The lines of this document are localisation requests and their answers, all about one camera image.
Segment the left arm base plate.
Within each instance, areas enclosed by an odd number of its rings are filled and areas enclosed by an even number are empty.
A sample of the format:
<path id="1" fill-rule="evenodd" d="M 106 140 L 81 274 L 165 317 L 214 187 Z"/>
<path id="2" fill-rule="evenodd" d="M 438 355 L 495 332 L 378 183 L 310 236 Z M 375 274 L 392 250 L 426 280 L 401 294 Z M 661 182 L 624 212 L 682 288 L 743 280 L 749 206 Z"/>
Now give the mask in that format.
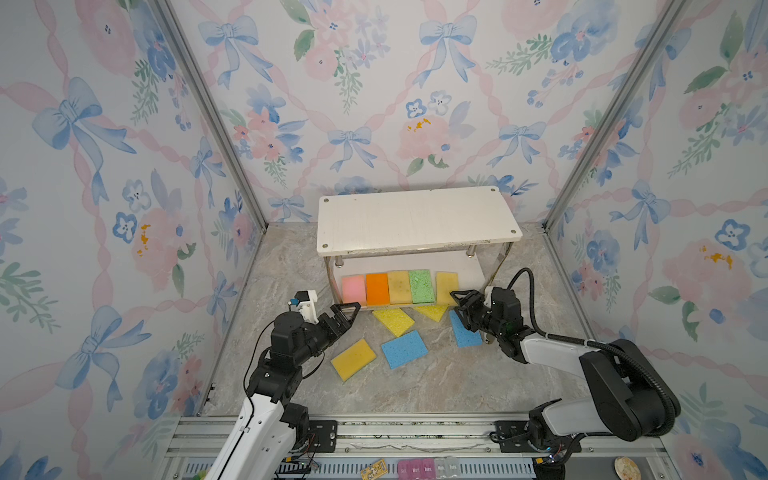
<path id="1" fill-rule="evenodd" d="M 292 426 L 296 437 L 290 453 L 334 453 L 338 426 L 336 420 L 308 420 Z"/>

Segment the green sponge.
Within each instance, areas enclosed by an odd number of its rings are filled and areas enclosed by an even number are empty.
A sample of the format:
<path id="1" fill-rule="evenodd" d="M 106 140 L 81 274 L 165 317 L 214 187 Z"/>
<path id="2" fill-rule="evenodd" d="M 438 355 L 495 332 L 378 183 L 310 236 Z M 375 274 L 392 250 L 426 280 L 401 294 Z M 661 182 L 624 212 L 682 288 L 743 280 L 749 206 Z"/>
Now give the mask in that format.
<path id="1" fill-rule="evenodd" d="M 432 304 L 436 301 L 430 270 L 410 270 L 408 272 L 411 301 L 413 304 Z"/>

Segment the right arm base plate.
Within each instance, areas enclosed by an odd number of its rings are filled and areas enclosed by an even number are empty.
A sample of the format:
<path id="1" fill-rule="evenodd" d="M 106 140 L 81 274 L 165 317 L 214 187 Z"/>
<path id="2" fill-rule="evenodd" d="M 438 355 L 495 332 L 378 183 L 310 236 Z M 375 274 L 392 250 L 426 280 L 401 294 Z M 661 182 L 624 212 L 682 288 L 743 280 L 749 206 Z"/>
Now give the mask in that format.
<path id="1" fill-rule="evenodd" d="M 522 420 L 499 420 L 489 438 L 502 453 L 534 453 L 556 455 L 568 452 L 580 453 L 582 447 L 575 436 L 555 436 L 546 427 Z"/>

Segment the yellow sponge bottom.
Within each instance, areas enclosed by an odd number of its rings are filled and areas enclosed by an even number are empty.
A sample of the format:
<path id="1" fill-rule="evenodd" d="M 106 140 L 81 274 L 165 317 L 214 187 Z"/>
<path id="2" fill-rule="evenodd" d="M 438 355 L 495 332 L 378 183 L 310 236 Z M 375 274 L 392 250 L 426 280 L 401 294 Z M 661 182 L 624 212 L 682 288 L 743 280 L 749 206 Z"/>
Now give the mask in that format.
<path id="1" fill-rule="evenodd" d="M 412 303 L 410 275 L 408 271 L 388 272 L 387 280 L 391 305 L 408 305 Z"/>

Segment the dark yellow sponge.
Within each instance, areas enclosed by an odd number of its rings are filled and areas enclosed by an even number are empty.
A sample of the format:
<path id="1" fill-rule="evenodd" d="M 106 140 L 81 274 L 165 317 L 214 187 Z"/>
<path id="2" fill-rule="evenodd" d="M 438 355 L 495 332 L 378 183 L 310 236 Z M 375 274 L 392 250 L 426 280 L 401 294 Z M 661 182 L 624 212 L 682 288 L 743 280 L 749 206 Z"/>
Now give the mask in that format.
<path id="1" fill-rule="evenodd" d="M 460 289 L 459 275 L 455 272 L 437 272 L 436 281 L 436 304 L 444 306 L 455 306 L 456 301 L 452 293 Z"/>

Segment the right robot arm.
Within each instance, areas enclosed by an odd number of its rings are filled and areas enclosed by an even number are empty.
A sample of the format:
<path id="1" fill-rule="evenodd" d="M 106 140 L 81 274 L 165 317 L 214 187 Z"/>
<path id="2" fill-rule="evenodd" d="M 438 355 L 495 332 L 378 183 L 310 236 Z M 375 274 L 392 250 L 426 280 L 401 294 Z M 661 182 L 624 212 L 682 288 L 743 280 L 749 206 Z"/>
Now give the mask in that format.
<path id="1" fill-rule="evenodd" d="M 463 327 L 496 339 L 502 353 L 515 362 L 540 365 L 585 381 L 588 396 L 551 400 L 528 414 L 517 434 L 496 431 L 500 444 L 527 443 L 536 451 L 566 454 L 590 435 L 632 442 L 669 433 L 681 413 L 679 400 L 637 345 L 541 333 L 526 324 L 511 288 L 494 287 L 451 294 Z"/>

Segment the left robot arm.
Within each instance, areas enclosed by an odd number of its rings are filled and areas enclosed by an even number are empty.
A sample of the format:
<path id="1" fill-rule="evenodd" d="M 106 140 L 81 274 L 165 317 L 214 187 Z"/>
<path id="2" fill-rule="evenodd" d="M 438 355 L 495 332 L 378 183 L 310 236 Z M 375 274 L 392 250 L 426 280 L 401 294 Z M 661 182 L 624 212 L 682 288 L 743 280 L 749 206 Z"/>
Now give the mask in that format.
<path id="1" fill-rule="evenodd" d="M 270 345 L 254 353 L 244 374 L 245 399 L 208 479 L 272 479 L 289 454 L 308 443 L 308 408 L 292 401 L 305 379 L 303 365 L 351 329 L 358 302 L 333 304 L 315 323 L 289 310 L 270 323 Z"/>

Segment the white two-tier shelf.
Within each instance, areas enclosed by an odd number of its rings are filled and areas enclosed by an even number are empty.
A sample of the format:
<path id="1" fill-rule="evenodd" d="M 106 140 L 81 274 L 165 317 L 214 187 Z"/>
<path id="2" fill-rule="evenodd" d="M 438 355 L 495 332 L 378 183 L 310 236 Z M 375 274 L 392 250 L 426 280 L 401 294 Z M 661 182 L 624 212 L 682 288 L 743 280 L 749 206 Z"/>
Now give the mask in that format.
<path id="1" fill-rule="evenodd" d="M 455 273 L 484 290 L 523 231 L 494 186 L 323 196 L 317 253 L 335 300 L 346 277 L 405 270 Z"/>

